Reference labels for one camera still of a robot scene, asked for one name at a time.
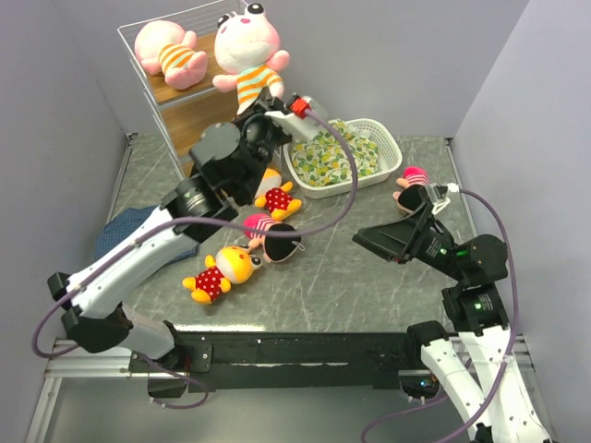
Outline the pink plush pig striped shirt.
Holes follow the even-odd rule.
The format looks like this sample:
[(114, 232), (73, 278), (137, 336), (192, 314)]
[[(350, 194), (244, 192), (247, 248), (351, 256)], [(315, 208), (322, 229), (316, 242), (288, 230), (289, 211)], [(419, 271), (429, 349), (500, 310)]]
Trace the pink plush pig striped shirt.
[(139, 31), (134, 51), (142, 69), (151, 76), (162, 74), (175, 90), (186, 90), (206, 76), (209, 59), (197, 49), (197, 34), (169, 20), (148, 22)]

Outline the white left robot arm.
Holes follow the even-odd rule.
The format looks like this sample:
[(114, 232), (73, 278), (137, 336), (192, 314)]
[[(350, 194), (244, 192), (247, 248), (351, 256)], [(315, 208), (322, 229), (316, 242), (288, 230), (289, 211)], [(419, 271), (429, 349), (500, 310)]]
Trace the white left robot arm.
[(209, 126), (191, 149), (194, 171), (129, 237), (86, 269), (48, 280), (66, 336), (89, 353), (115, 347), (178, 368), (184, 349), (174, 326), (137, 314), (125, 301), (155, 271), (231, 226), (250, 205), (275, 148), (301, 127), (294, 102), (262, 92), (234, 121)]

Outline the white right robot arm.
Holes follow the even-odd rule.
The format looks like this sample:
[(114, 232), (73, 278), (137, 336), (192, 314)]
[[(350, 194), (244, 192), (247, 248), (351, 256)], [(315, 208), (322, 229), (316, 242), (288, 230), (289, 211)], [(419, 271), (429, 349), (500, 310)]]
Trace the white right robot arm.
[(480, 234), (458, 244), (424, 204), (399, 221), (360, 229), (353, 240), (386, 261), (417, 259), (455, 280), (441, 297), (468, 359), (434, 320), (408, 328), (404, 357), (436, 377), (470, 439), (550, 442), (513, 352), (517, 320), (508, 317), (496, 287), (514, 277), (507, 234)]

